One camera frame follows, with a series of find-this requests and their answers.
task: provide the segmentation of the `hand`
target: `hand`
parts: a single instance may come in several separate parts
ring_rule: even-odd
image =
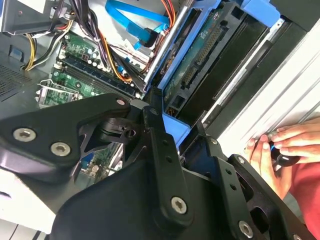
[[[320,162],[320,117],[277,132],[271,140],[281,154],[300,156],[299,164]]]
[[[251,139],[245,149],[245,156],[272,190],[284,199],[291,187],[292,167],[282,167],[280,177],[275,175],[268,137],[262,135],[256,148],[255,140]]]

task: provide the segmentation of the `red shirt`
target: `red shirt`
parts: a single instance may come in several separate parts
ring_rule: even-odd
[[[290,193],[299,204],[308,230],[320,240],[320,162],[293,166]]]

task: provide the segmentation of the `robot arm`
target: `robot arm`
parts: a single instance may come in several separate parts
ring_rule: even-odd
[[[108,93],[2,120],[0,166],[49,188],[75,178],[92,151],[124,144],[124,168],[70,198],[50,240],[314,239],[200,123],[180,146],[181,167],[162,111],[161,91],[152,89],[141,108]]]

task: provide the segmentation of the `ventilation grille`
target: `ventilation grille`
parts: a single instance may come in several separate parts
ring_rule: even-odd
[[[0,65],[0,101],[3,97],[15,94],[24,83],[31,81],[30,78]]]

